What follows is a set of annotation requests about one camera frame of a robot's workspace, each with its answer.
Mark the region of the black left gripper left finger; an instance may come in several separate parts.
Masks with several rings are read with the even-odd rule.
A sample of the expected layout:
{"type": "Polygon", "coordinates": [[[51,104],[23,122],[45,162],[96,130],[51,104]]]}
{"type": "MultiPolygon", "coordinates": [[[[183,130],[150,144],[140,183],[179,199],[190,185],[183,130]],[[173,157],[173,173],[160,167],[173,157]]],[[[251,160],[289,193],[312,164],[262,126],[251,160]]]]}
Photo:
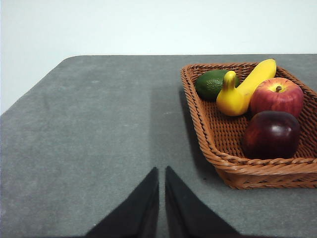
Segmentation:
{"type": "Polygon", "coordinates": [[[152,168],[130,195],[97,223],[86,238],[152,238],[159,208],[159,171],[152,168]]]}

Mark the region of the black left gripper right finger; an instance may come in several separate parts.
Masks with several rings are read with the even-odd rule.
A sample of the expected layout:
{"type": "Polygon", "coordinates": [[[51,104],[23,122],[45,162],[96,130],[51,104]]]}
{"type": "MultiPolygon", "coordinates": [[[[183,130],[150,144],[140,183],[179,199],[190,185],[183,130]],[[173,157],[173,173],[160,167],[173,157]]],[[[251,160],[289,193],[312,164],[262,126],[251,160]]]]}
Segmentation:
{"type": "Polygon", "coordinates": [[[204,204],[170,167],[165,169],[165,207],[172,238],[238,238],[240,234],[204,204]]]}

